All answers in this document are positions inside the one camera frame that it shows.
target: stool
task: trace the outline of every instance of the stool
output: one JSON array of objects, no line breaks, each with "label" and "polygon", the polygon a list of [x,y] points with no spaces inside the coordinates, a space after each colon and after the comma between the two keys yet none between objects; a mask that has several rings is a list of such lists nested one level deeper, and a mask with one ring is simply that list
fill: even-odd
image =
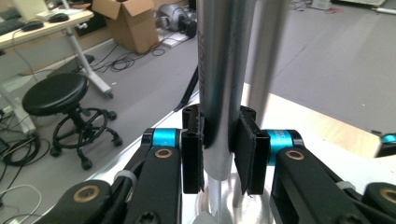
[{"label": "stool", "polygon": [[[119,135],[107,127],[107,119],[113,120],[117,117],[114,111],[82,108],[79,105],[79,101],[87,90],[88,79],[86,77],[78,74],[60,74],[38,82],[26,92],[22,99],[22,106],[30,115],[50,116],[59,113],[67,115],[55,128],[50,155],[58,157],[62,153],[62,148],[75,148],[84,170],[92,168],[92,162],[84,156],[81,148],[92,143],[103,131],[113,135],[114,146],[122,144]],[[103,118],[102,124],[93,125],[93,122],[100,117]],[[68,120],[73,121],[74,125],[69,125],[65,133],[61,132]],[[70,143],[72,136],[78,137],[77,142]]]}]

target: stool seat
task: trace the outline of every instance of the stool seat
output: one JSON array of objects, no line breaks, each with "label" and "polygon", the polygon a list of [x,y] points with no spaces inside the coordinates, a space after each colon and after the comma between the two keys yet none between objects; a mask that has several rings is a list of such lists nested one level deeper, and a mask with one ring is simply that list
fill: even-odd
[{"label": "stool seat", "polygon": [[64,113],[75,108],[88,90],[88,79],[78,74],[60,74],[35,84],[23,97],[24,110],[36,116]]}]

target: stool caster wheel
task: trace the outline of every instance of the stool caster wheel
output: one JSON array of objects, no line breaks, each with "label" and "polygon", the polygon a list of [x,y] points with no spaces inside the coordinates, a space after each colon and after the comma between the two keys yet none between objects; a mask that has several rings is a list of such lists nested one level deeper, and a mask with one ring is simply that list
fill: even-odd
[{"label": "stool caster wheel", "polygon": [[119,136],[114,138],[112,140],[113,144],[115,147],[119,147],[120,145],[122,145],[122,138],[120,138]]},{"label": "stool caster wheel", "polygon": [[52,157],[59,157],[62,154],[62,149],[58,147],[52,147],[49,151]]},{"label": "stool caster wheel", "polygon": [[108,117],[110,120],[114,120],[114,119],[117,118],[117,114],[116,114],[116,112],[114,112],[114,111],[109,111],[109,112],[107,112],[107,117]]},{"label": "stool caster wheel", "polygon": [[92,162],[88,159],[81,160],[81,166],[84,170],[89,170],[92,168]]}]

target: desk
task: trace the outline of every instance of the desk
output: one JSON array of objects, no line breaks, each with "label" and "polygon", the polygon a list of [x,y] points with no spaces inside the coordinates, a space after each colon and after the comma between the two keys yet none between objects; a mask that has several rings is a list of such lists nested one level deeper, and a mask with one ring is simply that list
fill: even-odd
[{"label": "desk", "polygon": [[[85,69],[85,75],[97,88],[99,88],[101,92],[103,92],[108,97],[112,98],[113,95],[111,88],[92,71],[89,63],[87,62],[87,59],[82,53],[81,47],[79,46],[76,37],[74,36],[73,32],[70,29],[71,26],[87,21],[91,17],[93,17],[93,13],[88,10],[85,10],[69,16],[70,18],[69,21],[57,22],[57,23],[44,22],[44,27],[41,29],[30,32],[17,32],[14,35],[14,44],[18,45],[43,35],[49,35],[61,30],[65,30],[66,35],[69,37],[70,44],[76,51],[76,54],[78,55],[78,58]],[[12,47],[13,34],[14,32],[0,36],[0,49]],[[33,125],[33,122],[30,120],[30,118],[28,118],[27,113],[23,110],[21,106],[21,102],[16,101],[12,96],[10,96],[9,93],[1,85],[0,85],[0,94],[3,95],[5,99],[10,103],[10,105],[13,107],[15,115],[18,118],[19,123],[21,124],[22,131],[24,133],[34,132],[35,126]]]}]

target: metal pole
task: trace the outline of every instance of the metal pole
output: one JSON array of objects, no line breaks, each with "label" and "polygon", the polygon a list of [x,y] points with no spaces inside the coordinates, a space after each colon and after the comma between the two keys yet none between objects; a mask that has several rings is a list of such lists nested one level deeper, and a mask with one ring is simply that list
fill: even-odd
[{"label": "metal pole", "polygon": [[250,50],[251,87],[247,105],[257,112],[261,126],[263,113],[276,68],[276,58],[286,19],[288,0],[261,0],[262,13],[254,22]]},{"label": "metal pole", "polygon": [[72,30],[70,27],[66,27],[66,34],[69,37],[70,43],[72,44],[74,50],[76,51],[76,54],[79,58],[79,61],[82,63],[82,66],[85,69],[85,75],[90,79],[90,81],[104,94],[106,94],[108,97],[113,98],[113,93],[111,88],[105,83],[98,75],[96,75],[95,72],[92,71],[90,64],[87,61],[87,58],[85,58],[84,53],[82,52],[81,47],[79,46],[79,43],[73,34]]},{"label": "metal pole", "polygon": [[214,179],[225,180],[231,171],[241,105],[250,27],[247,11],[252,1],[199,0],[197,4],[204,167]]}]

